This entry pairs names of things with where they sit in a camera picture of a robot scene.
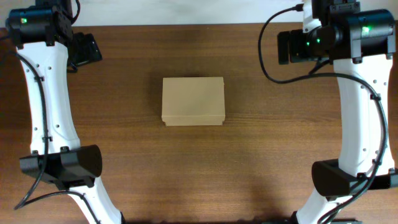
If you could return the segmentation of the brown cardboard box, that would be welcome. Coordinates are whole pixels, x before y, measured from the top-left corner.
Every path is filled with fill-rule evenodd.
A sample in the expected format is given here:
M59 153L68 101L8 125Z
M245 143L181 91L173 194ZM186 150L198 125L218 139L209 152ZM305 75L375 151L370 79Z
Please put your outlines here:
M221 126L226 117L224 78L164 78L162 121L166 126Z

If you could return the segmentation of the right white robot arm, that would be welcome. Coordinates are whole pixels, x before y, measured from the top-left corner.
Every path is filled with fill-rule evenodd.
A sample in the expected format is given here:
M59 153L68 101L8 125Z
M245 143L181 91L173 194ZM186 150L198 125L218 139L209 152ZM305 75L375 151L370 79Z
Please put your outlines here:
M331 223L366 191L397 187L387 122L396 22L390 11L364 11L358 1L304 1L296 10L304 13L303 27L279 34L279 62L332 64L343 141L337 159L312 165L314 191L291 221Z

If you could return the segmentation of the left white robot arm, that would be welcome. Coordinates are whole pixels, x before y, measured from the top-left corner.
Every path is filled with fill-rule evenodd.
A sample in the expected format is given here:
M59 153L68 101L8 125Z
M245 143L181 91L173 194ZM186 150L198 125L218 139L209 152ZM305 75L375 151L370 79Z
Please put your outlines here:
M103 160L97 145L82 146L75 130L67 74L102 59L91 34L74 33L79 1L36 1L13 9L6 29L21 61L30 104L30 155L21 171L36 182L68 195L90 223L123 224L101 180Z

